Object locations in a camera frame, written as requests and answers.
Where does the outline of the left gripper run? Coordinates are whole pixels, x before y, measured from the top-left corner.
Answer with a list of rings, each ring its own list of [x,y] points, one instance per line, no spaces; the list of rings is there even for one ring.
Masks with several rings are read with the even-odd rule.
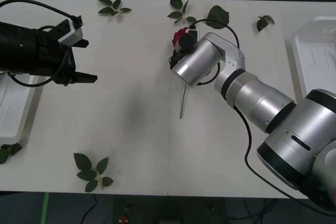
[[[75,83],[95,83],[98,76],[76,72],[76,64],[72,47],[87,48],[89,42],[85,39],[78,41],[78,33],[74,28],[39,28],[39,51],[37,67],[33,76],[48,77],[37,83],[44,86],[50,82],[67,86]]]

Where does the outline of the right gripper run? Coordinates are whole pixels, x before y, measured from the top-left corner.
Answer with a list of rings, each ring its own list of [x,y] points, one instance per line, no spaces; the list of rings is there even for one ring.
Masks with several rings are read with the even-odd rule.
[[[176,50],[173,51],[173,55],[169,58],[170,69],[176,66],[176,64],[185,56],[185,52],[177,52]]]

